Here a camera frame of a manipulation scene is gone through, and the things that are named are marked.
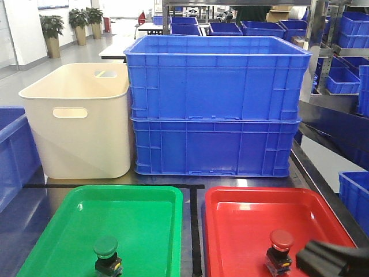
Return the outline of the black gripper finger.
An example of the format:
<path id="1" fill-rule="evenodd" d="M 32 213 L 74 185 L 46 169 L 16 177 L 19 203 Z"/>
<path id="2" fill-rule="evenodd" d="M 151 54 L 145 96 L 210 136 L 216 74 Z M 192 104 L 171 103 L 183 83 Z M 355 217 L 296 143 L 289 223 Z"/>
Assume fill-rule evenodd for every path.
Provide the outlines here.
<path id="1" fill-rule="evenodd" d="M 368 276 L 368 247 L 309 241 L 296 254 L 296 267 L 308 276 Z"/>

